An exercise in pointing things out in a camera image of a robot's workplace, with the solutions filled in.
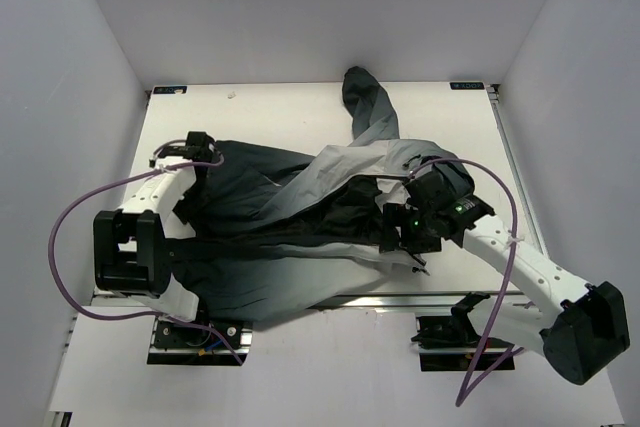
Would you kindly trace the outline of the dark navy and grey jacket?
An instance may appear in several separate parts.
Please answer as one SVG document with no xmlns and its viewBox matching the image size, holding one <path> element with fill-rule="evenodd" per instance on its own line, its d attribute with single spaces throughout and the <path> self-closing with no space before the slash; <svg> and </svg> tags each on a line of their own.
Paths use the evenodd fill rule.
<svg viewBox="0 0 640 427">
<path fill-rule="evenodd" d="M 386 90 L 364 68 L 344 76 L 352 142 L 315 155 L 221 140 L 210 169 L 177 217 L 195 232 L 168 243 L 176 280 L 214 321 L 276 322 L 335 295 L 373 287 L 421 255 L 382 253 L 382 207 L 408 199 L 403 184 L 434 170 L 474 192 L 456 156 L 404 139 Z"/>
</svg>

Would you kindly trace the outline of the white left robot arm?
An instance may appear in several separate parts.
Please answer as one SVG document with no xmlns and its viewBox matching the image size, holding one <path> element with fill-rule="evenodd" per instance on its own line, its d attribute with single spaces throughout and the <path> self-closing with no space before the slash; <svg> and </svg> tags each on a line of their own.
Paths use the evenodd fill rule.
<svg viewBox="0 0 640 427">
<path fill-rule="evenodd" d="M 195 195 L 208 171 L 223 162 L 215 140 L 205 132 L 167 142 L 152 154 L 151 172 L 141 178 L 138 190 L 93 221 L 96 286 L 179 319 L 177 334 L 191 346 L 209 339 L 212 324 L 197 312 L 197 295 L 171 272 L 164 227 L 178 203 Z"/>
</svg>

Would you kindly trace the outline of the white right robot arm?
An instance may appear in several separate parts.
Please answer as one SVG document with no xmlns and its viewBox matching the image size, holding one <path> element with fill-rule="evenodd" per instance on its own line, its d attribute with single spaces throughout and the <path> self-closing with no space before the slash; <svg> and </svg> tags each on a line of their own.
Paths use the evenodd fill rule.
<svg viewBox="0 0 640 427">
<path fill-rule="evenodd" d="M 609 282 L 594 285 L 560 267 L 528 243 L 476 195 L 455 193 L 442 176 L 428 172 L 405 182 L 405 203 L 382 207 L 383 251 L 414 257 L 455 243 L 516 286 L 532 307 L 472 292 L 448 319 L 423 329 L 424 349 L 478 347 L 487 332 L 544 357 L 565 380 L 583 385 L 630 346 L 624 298 Z"/>
</svg>

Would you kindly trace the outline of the blue label sticker left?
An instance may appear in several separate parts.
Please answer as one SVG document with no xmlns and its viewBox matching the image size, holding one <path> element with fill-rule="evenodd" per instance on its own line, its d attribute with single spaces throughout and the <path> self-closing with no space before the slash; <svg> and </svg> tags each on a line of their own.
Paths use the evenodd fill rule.
<svg viewBox="0 0 640 427">
<path fill-rule="evenodd" d="M 187 87 L 184 85 L 178 86 L 155 86 L 153 95 L 182 95 L 187 92 Z"/>
</svg>

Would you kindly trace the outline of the blue label sticker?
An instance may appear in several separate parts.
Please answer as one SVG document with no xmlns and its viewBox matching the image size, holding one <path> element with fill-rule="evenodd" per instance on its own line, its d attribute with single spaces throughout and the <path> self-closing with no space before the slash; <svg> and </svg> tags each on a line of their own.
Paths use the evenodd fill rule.
<svg viewBox="0 0 640 427">
<path fill-rule="evenodd" d="M 178 86 L 155 86 L 153 95 L 182 95 L 187 92 L 187 87 L 184 85 Z"/>
<path fill-rule="evenodd" d="M 449 86 L 452 90 L 484 90 L 485 89 L 483 82 L 473 82 L 473 81 L 450 82 Z"/>
</svg>

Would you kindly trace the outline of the blue label sticker right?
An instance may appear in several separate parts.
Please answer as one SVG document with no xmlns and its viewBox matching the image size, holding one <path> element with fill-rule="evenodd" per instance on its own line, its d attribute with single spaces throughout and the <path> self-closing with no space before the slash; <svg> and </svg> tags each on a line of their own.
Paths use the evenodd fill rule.
<svg viewBox="0 0 640 427">
<path fill-rule="evenodd" d="M 450 82 L 449 86 L 452 90 L 484 90 L 485 89 L 483 82 L 473 82 L 473 81 Z"/>
</svg>

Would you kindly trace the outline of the aluminium front table rail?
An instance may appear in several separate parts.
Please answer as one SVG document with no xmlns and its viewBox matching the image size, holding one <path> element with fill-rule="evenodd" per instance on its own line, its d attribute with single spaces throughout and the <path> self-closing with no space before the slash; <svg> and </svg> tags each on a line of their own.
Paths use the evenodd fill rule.
<svg viewBox="0 0 640 427">
<path fill-rule="evenodd" d="M 340 295 L 311 306 L 312 310 L 373 309 L 378 311 L 422 312 L 433 309 L 449 309 L 459 302 L 464 294 L 420 294 L 420 295 Z M 98 290 L 90 303 L 94 307 L 141 307 L 140 302 L 130 298 L 116 297 Z"/>
</svg>

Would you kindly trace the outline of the aluminium right side rail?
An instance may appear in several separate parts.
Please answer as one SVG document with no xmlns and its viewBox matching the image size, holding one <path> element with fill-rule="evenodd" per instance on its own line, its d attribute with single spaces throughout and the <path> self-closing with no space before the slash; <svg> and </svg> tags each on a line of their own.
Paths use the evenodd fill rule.
<svg viewBox="0 0 640 427">
<path fill-rule="evenodd" d="M 500 84 L 488 84 L 485 87 L 485 89 L 489 97 L 489 102 L 492 107 L 492 111 L 494 114 L 494 118 L 496 120 L 497 128 L 501 136 L 502 144 L 508 159 L 508 163 L 509 163 L 512 175 L 514 177 L 516 189 L 518 191 L 518 195 L 521 201 L 526 224 L 528 226 L 529 233 L 532 238 L 532 242 L 541 253 L 547 254 L 548 250 L 547 250 L 546 242 L 540 231 L 539 222 L 536 217 L 535 211 L 532 208 L 529 192 L 524 183 L 522 171 L 516 158 L 515 143 L 512 139 L 512 135 L 509 132 L 505 113 L 504 113 L 504 108 L 502 106 L 501 99 L 500 99 L 500 87 L 501 87 Z"/>
</svg>

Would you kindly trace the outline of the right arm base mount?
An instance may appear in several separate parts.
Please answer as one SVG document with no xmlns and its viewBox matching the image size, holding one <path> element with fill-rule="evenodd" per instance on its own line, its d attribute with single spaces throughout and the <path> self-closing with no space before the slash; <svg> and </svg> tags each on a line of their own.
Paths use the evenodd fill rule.
<svg viewBox="0 0 640 427">
<path fill-rule="evenodd" d="M 445 314 L 417 317 L 411 342 L 418 347 L 422 372 L 465 372 L 470 367 L 483 328 L 474 329 L 467 314 L 489 298 L 487 293 L 468 293 Z"/>
</svg>

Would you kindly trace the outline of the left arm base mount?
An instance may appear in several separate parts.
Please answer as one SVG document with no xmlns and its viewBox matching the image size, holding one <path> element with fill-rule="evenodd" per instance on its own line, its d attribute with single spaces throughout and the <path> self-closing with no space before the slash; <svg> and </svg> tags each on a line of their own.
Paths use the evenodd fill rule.
<svg viewBox="0 0 640 427">
<path fill-rule="evenodd" d="M 252 341 L 250 322 L 218 321 L 210 324 L 230 344 L 242 362 Z M 239 367 L 220 338 L 208 331 L 188 328 L 165 320 L 153 327 L 147 364 L 157 366 Z"/>
</svg>

